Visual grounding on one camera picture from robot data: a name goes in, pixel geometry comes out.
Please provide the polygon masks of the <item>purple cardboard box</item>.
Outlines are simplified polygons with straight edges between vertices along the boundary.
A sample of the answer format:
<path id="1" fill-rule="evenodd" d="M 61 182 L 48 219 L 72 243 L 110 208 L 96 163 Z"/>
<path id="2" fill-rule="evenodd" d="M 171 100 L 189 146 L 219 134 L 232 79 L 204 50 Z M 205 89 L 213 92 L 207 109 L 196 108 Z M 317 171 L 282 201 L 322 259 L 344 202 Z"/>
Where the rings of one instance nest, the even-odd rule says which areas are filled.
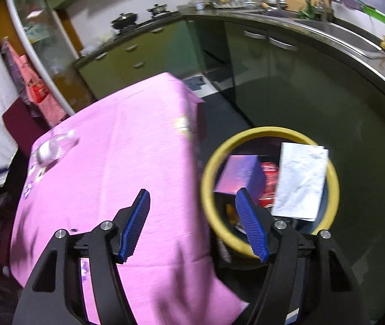
<path id="1" fill-rule="evenodd" d="M 235 196 L 241 188 L 246 188 L 253 202 L 258 204 L 265 191 L 266 180 L 257 155 L 230 155 L 214 192 Z"/>

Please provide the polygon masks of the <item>red cola can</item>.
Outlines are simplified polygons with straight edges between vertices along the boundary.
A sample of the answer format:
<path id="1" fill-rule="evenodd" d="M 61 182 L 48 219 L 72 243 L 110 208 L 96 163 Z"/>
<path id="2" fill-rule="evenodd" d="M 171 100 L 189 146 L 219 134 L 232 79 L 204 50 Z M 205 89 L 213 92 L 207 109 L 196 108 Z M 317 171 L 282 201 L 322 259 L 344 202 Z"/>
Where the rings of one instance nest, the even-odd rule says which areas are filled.
<path id="1" fill-rule="evenodd" d="M 273 162 L 262 162 L 261 168 L 266 176 L 266 185 L 264 192 L 258 201 L 261 207 L 270 209 L 274 204 L 276 186 L 278 184 L 279 167 Z"/>

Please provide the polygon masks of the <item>orange foam fruit net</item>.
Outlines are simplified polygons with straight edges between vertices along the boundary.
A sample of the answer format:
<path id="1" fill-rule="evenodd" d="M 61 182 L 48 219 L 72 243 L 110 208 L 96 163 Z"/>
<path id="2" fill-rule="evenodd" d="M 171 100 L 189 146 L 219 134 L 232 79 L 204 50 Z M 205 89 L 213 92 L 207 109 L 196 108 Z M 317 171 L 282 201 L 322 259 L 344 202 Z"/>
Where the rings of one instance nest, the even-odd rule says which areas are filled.
<path id="1" fill-rule="evenodd" d="M 236 208 L 230 203 L 225 205 L 225 214 L 228 223 L 231 225 L 236 225 L 240 221 Z"/>

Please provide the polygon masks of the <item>yellow rimmed dark trash bin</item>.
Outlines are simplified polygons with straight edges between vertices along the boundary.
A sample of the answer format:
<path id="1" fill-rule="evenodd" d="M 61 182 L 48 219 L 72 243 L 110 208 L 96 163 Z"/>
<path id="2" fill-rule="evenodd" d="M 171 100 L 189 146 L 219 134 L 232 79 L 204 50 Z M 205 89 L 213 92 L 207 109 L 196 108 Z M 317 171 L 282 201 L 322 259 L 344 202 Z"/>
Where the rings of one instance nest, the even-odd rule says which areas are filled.
<path id="1" fill-rule="evenodd" d="M 245 188 L 261 210 L 269 211 L 304 234 L 329 229 L 337 215 L 339 180 L 331 162 L 312 183 L 289 188 L 289 154 L 319 150 L 307 136 L 282 127 L 258 127 L 235 134 L 209 159 L 201 180 L 207 221 L 230 256 L 255 255 L 236 210 L 235 196 Z"/>

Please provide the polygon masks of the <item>green kitchen cabinets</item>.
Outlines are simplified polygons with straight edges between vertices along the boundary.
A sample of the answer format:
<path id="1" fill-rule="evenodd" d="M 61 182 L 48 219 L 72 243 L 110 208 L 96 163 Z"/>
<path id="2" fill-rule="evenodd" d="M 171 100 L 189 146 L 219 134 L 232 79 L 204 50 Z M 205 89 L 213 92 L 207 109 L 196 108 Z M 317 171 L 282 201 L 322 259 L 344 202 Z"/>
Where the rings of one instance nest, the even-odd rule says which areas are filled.
<path id="1" fill-rule="evenodd" d="M 340 187 L 331 229 L 370 318 L 385 316 L 385 58 L 363 57 L 294 19 L 219 13 L 134 29 L 75 66 L 96 98 L 157 73 L 199 72 L 225 105 L 209 110 L 216 142 L 279 126 L 326 146 Z"/>

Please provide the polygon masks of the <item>pink floral tablecloth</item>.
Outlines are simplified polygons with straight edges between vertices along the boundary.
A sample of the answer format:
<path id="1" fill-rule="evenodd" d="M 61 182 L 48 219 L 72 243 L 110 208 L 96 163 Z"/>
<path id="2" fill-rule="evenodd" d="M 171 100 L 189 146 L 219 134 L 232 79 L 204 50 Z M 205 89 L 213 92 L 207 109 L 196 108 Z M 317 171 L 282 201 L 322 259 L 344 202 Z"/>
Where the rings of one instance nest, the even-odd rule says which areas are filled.
<path id="1" fill-rule="evenodd" d="M 29 166 L 12 232 L 10 268 L 25 285 L 59 229 L 91 230 L 131 206 L 141 189 L 150 212 L 133 255 L 119 266 L 139 324 L 232 324 L 244 303 L 214 272 L 199 204 L 203 101 L 169 73 L 83 109 L 55 134 L 78 138 L 58 164 Z"/>

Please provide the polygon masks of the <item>clear plastic bottle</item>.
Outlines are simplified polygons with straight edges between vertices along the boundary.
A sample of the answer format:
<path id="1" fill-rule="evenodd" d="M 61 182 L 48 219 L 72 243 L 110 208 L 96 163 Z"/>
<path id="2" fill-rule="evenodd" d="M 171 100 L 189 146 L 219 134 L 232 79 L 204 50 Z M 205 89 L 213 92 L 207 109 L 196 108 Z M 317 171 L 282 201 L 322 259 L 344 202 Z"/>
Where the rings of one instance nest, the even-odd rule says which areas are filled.
<path id="1" fill-rule="evenodd" d="M 50 134 L 31 154 L 28 174 L 39 169 L 50 169 L 79 143 L 74 130 L 62 134 Z"/>

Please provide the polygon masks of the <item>black wok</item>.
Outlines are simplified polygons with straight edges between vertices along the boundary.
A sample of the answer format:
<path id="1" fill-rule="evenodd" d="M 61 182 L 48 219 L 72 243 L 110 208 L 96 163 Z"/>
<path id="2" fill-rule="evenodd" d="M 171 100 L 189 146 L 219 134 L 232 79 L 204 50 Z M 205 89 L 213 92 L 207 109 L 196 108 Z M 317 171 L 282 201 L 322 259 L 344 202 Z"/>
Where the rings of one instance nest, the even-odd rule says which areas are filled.
<path id="1" fill-rule="evenodd" d="M 114 30 L 123 30 L 126 27 L 135 25 L 138 14 L 135 12 L 121 13 L 115 20 L 111 21 Z"/>

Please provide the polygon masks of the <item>steel sink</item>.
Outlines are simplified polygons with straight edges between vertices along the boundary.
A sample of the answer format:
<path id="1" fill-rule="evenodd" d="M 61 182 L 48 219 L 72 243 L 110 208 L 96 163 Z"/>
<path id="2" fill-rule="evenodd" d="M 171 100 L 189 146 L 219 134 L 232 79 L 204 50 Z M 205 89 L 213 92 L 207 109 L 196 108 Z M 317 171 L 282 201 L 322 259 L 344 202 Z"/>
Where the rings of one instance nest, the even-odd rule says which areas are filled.
<path id="1" fill-rule="evenodd" d="M 385 58 L 385 51 L 379 46 L 375 45 L 365 37 L 344 27 L 340 27 L 339 25 L 305 19 L 295 19 L 295 23 L 301 24 L 311 30 L 316 30 L 320 34 L 330 37 L 332 40 L 350 48 L 363 57 L 367 57 L 371 60 Z"/>

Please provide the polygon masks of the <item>steel pot on stove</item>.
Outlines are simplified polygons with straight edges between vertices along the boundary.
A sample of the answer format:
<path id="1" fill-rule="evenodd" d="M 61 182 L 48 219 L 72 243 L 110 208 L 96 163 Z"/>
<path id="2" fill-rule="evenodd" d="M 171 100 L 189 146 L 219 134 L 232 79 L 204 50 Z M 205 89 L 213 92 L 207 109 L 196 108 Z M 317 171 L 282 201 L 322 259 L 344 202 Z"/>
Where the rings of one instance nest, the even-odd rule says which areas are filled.
<path id="1" fill-rule="evenodd" d="M 148 8 L 147 11 L 151 14 L 152 19 L 160 18 L 170 12 L 166 4 L 154 4 L 153 7 Z"/>

